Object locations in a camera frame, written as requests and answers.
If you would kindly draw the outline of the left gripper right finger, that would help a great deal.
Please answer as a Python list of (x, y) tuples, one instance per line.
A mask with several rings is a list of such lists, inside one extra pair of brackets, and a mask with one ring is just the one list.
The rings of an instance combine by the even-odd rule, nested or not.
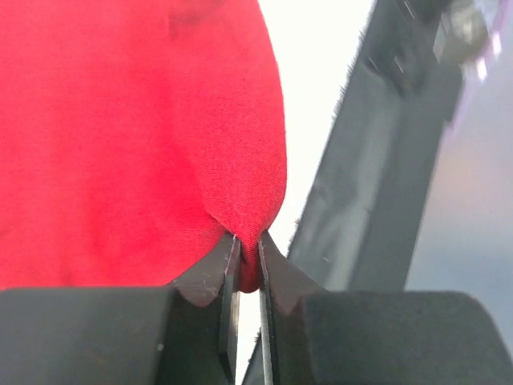
[(509, 384), (512, 361), (471, 296), (330, 292), (259, 242), (267, 384)]

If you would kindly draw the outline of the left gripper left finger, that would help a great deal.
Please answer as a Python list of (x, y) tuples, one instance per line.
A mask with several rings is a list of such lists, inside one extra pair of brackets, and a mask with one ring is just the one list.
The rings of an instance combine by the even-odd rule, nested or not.
[(224, 235), (166, 286), (3, 291), (2, 383), (234, 383), (239, 260)]

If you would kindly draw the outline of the red t shirt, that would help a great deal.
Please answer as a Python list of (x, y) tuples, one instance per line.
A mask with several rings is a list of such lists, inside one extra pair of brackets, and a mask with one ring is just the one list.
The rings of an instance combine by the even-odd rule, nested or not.
[(1, 4), (1, 286), (163, 285), (285, 195), (256, 1)]

